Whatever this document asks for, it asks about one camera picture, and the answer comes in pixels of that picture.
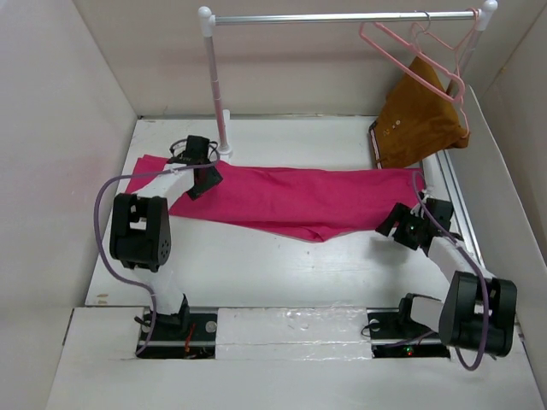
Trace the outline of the pink trousers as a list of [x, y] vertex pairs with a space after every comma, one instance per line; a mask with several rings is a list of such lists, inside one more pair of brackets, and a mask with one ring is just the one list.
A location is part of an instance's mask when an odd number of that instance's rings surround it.
[[397, 203], [417, 204], [410, 169], [326, 171], [217, 165], [223, 180], [197, 200], [181, 196], [172, 216], [208, 220], [321, 243], [372, 231]]

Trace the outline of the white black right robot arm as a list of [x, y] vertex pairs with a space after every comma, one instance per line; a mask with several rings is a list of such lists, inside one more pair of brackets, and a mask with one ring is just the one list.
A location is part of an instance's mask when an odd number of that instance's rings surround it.
[[448, 231], [452, 214], [451, 202], [431, 197], [413, 208], [398, 202], [375, 229], [422, 251], [450, 283], [442, 300], [408, 293], [399, 303], [395, 326], [407, 337], [427, 328], [445, 346], [504, 357], [513, 345], [517, 287], [481, 267]]

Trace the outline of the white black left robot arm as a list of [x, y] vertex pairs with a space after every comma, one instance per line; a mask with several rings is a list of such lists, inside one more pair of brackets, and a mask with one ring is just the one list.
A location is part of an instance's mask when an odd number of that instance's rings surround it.
[[171, 338], [182, 338], [190, 330], [190, 312], [185, 294], [161, 273], [172, 252], [168, 211], [187, 195], [197, 200], [216, 187], [221, 174], [218, 143], [190, 135], [171, 145], [171, 157], [155, 172], [134, 173], [130, 181], [144, 185], [132, 193], [115, 196], [109, 238], [110, 256], [136, 273], [150, 293], [150, 313], [142, 323], [162, 328]]

